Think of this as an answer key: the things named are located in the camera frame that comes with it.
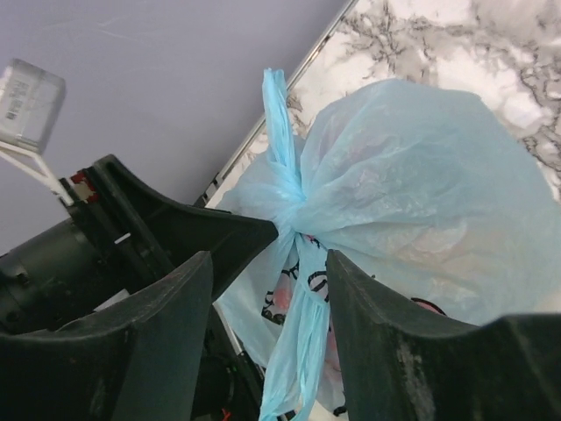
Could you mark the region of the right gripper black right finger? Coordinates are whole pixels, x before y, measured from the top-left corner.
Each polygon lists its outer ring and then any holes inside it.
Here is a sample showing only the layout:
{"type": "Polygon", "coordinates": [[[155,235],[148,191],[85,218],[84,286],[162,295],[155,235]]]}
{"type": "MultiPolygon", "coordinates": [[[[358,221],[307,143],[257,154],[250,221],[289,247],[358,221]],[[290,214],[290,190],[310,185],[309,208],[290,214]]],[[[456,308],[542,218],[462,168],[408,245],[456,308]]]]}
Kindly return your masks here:
{"type": "Polygon", "coordinates": [[[557,420],[560,318],[448,318],[327,258],[330,309],[352,420],[557,420]]]}

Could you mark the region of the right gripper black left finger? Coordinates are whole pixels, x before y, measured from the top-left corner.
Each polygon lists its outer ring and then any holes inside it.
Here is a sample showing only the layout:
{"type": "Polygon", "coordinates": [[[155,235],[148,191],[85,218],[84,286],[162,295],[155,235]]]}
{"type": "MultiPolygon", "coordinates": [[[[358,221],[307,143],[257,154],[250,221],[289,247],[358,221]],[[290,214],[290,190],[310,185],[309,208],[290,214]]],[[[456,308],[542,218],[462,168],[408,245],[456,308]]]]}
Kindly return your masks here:
{"type": "Polygon", "coordinates": [[[199,252],[55,332],[1,337],[3,420],[188,420],[211,306],[199,252]]]}

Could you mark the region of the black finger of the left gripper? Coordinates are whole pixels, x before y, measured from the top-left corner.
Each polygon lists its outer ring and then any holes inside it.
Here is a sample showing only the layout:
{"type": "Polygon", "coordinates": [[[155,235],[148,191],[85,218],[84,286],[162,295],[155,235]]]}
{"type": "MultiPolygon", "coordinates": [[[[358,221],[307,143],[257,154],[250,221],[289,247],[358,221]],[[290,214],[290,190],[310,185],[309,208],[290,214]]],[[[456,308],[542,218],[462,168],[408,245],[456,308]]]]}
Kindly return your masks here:
{"type": "Polygon", "coordinates": [[[117,292],[136,293],[200,252],[210,255],[218,299],[278,232],[270,221],[186,205],[142,182],[110,154],[62,180],[67,213],[81,243],[63,267],[66,307],[96,307],[117,292]]]}

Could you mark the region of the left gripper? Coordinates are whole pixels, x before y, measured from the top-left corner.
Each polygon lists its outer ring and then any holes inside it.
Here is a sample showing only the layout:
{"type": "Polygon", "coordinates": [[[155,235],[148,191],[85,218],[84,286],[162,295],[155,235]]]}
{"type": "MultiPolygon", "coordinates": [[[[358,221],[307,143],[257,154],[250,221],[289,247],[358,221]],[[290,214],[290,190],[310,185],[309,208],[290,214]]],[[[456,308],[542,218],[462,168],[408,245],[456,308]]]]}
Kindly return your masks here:
{"type": "MultiPolygon", "coordinates": [[[[77,319],[104,310],[131,294],[121,290],[96,307],[66,307],[59,286],[70,270],[63,267],[72,247],[84,237],[71,217],[1,259],[1,337],[55,332],[77,319]]],[[[233,418],[245,397],[243,360],[234,350],[211,297],[190,418],[233,418]]]]}

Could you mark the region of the blue plastic bag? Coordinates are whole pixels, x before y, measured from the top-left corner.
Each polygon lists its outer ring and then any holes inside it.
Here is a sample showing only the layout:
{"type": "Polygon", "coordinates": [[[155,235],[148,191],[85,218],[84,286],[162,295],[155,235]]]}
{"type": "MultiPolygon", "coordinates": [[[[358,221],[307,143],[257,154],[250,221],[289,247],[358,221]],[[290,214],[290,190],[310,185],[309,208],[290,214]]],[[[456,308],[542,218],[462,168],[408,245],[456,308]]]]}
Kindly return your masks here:
{"type": "Polygon", "coordinates": [[[560,318],[560,207],[535,160],[474,94],[374,82],[292,131],[281,71],[264,73],[269,145],[220,207],[277,238],[220,297],[265,369],[259,416],[347,417],[327,258],[339,251],[426,310],[483,326],[560,318]]]}

